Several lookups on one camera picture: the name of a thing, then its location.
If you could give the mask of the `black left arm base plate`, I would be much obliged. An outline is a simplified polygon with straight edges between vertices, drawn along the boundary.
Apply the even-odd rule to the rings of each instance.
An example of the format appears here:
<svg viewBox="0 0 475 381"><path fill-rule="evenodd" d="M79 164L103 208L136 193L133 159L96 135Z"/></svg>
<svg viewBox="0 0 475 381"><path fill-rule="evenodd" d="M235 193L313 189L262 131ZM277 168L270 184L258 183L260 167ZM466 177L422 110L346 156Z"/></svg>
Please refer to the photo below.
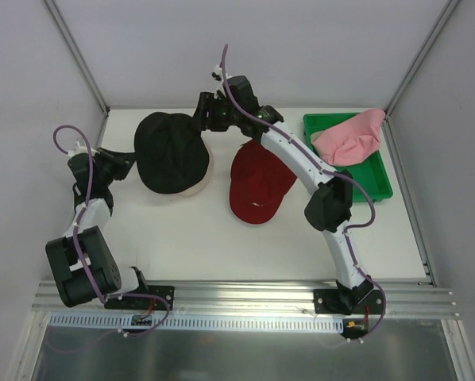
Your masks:
<svg viewBox="0 0 475 381"><path fill-rule="evenodd" d="M124 296L108 298L106 310L171 311L175 301L175 287L171 285L148 285Z"/></svg>

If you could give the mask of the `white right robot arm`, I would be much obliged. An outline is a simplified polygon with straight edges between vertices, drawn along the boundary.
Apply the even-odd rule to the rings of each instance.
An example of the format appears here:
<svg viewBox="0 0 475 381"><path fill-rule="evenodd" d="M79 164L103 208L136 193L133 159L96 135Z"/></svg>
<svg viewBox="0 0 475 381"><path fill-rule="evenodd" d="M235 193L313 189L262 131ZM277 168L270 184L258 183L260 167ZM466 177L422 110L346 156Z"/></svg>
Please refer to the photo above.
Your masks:
<svg viewBox="0 0 475 381"><path fill-rule="evenodd" d="M271 106L262 106L244 75L231 76L216 68L213 93L199 96L195 122L201 130L224 132L231 126L277 157L311 196L304 210L308 223L326 240L337 271L336 289L323 297L324 307L336 314L359 312L368 303L374 284L359 264L350 224L356 181L347 171L323 163L288 127Z"/></svg>

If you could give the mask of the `light pink baseball cap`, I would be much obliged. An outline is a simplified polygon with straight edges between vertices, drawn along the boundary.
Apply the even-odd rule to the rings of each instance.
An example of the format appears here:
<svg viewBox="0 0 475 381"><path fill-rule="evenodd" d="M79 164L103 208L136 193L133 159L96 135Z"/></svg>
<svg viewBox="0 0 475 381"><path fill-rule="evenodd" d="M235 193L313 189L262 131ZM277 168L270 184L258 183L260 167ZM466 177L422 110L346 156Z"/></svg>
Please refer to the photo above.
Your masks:
<svg viewBox="0 0 475 381"><path fill-rule="evenodd" d="M334 167L360 164L380 148L385 112L363 111L324 131L312 133L310 142L319 157Z"/></svg>

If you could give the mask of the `red baseball cap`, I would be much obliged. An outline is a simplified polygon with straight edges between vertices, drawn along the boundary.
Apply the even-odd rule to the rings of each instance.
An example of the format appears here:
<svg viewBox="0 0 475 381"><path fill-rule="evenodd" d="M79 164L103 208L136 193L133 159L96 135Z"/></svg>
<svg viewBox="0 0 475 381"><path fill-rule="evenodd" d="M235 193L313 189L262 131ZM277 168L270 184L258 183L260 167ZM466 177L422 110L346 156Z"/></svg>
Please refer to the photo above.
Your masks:
<svg viewBox="0 0 475 381"><path fill-rule="evenodd" d="M251 225L270 221L297 176L273 153L254 140L237 151L230 169L230 208Z"/></svg>

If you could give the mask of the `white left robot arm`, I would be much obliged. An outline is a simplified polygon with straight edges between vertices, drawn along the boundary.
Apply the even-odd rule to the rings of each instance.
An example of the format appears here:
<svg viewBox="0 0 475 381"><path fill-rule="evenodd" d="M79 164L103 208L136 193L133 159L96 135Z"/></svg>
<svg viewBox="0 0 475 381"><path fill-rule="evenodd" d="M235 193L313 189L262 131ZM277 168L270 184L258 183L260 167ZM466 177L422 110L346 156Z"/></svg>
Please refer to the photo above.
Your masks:
<svg viewBox="0 0 475 381"><path fill-rule="evenodd" d="M112 217L114 197L110 185L129 174L136 161L133 152L97 148L73 153L68 160L75 183L72 187L75 217L64 235L45 245L60 299L67 307L94 299L120 298L131 308L147 305L150 290L135 266L120 265L103 236Z"/></svg>

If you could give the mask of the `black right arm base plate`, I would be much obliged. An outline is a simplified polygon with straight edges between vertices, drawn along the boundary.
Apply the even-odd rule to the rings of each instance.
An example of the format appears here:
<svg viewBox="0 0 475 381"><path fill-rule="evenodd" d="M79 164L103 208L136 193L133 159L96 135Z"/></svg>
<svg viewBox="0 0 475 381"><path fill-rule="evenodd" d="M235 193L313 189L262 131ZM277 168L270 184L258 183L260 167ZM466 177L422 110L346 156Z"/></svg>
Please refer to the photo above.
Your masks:
<svg viewBox="0 0 475 381"><path fill-rule="evenodd" d="M344 291L336 288L315 289L314 307L317 314L381 315L384 312L384 298L377 289L366 291Z"/></svg>

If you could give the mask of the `black baseball cap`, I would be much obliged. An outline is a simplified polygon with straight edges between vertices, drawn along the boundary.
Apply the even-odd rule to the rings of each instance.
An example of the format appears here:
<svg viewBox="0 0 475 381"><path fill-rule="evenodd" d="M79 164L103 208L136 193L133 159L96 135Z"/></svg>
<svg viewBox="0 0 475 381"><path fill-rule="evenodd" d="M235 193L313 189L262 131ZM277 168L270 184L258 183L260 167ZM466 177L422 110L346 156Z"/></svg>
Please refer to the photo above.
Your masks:
<svg viewBox="0 0 475 381"><path fill-rule="evenodd" d="M208 167L207 146L187 114L148 115L137 127L133 146L141 181L158 194L194 186Z"/></svg>

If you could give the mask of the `cream beige baseball cap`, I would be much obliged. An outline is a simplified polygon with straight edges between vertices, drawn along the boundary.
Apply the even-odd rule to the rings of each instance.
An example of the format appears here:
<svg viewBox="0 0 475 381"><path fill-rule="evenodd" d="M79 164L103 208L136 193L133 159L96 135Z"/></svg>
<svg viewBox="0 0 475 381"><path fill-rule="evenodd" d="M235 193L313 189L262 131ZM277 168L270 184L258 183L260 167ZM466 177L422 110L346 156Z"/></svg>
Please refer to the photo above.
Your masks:
<svg viewBox="0 0 475 381"><path fill-rule="evenodd" d="M210 148L207 148L208 156L209 156L209 161L208 161L208 167L206 170L205 175L203 178L197 182L194 186L187 188L186 190L179 192L178 195L181 197L191 197L194 196L201 191L203 191L206 186L209 184L211 177L214 172L214 156L213 152L211 151Z"/></svg>

